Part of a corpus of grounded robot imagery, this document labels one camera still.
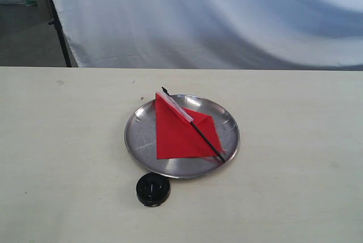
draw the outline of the metal plate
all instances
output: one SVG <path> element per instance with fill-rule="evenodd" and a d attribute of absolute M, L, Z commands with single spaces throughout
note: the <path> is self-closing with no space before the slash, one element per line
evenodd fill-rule
<path fill-rule="evenodd" d="M 193 95 L 173 95 L 182 107 L 211 115 L 223 147 L 226 163 L 239 148 L 239 130 L 234 118 L 223 107 Z M 156 155 L 155 100 L 141 106 L 125 128 L 125 143 L 131 155 L 145 168 L 171 178 L 196 178 L 222 165 L 217 157 L 158 160 Z"/>

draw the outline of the black lid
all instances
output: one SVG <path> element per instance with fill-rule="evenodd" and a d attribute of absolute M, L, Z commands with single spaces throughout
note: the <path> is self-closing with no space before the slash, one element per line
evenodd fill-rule
<path fill-rule="evenodd" d="M 136 184 L 138 200 L 149 207 L 161 205 L 169 196 L 169 180 L 157 173 L 142 176 Z"/>

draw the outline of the red paper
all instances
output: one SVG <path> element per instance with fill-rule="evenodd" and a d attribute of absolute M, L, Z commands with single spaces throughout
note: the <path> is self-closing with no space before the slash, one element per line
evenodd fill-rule
<path fill-rule="evenodd" d="M 158 95 L 155 100 L 157 122 L 157 159 L 216 156 L 198 132 Z M 210 115 L 185 108 L 195 125 L 219 151 L 220 139 Z"/>

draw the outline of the table surface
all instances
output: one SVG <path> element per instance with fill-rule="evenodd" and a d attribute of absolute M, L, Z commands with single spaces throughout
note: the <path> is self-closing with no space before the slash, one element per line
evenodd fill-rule
<path fill-rule="evenodd" d="M 242 142 L 147 208 L 123 134 L 161 86 Z M 0 242 L 363 242 L 362 111 L 363 72 L 0 68 Z"/>

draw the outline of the black stick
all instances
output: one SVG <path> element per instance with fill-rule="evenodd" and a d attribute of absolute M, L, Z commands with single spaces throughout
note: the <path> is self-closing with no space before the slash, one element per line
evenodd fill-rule
<path fill-rule="evenodd" d="M 168 90 L 162 87 L 163 92 L 166 93 L 168 96 L 171 95 L 168 93 Z M 193 128 L 199 133 L 199 135 L 203 138 L 203 140 L 213 149 L 213 152 L 221 159 L 222 162 L 226 162 L 226 160 L 222 157 L 222 155 L 218 152 L 218 150 L 212 145 L 212 143 L 204 136 L 204 134 L 198 129 L 198 127 L 191 121 L 191 125 Z"/>

